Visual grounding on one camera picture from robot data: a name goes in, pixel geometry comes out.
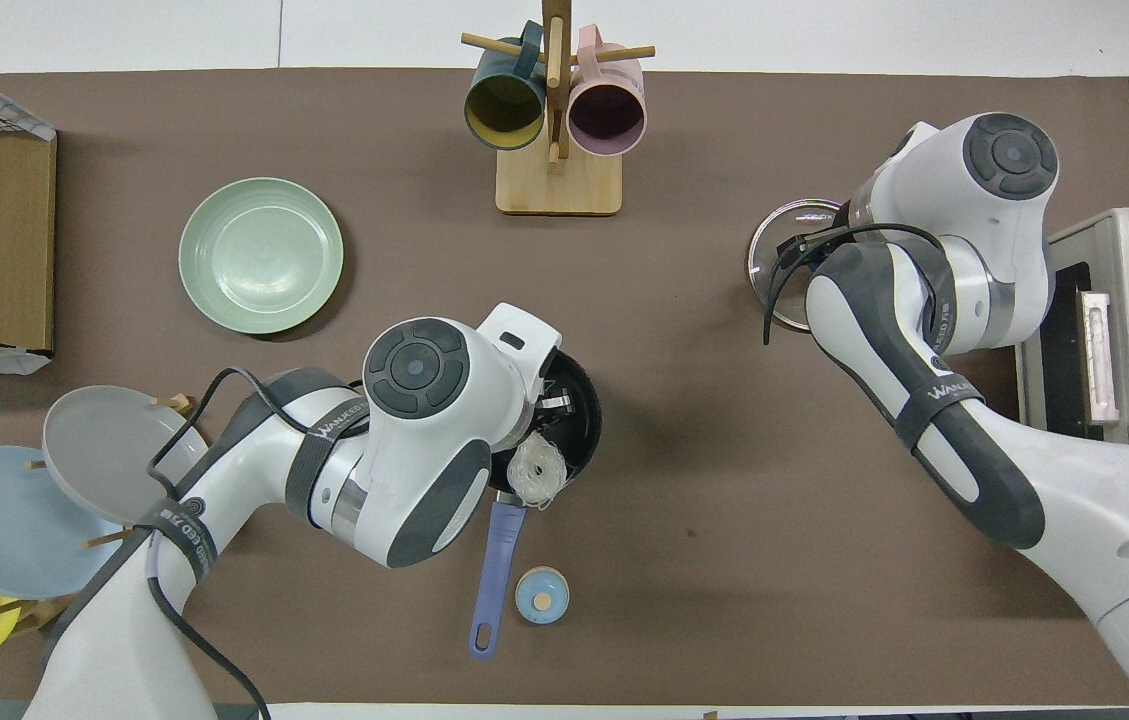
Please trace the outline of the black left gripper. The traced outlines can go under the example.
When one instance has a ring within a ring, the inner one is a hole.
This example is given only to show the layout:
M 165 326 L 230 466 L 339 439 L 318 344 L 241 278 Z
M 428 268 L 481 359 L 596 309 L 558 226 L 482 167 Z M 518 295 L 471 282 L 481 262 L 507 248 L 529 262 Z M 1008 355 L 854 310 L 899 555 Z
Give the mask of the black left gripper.
M 542 397 L 535 405 L 531 429 L 551 444 L 572 442 L 583 432 L 581 402 L 574 398 L 572 392 Z

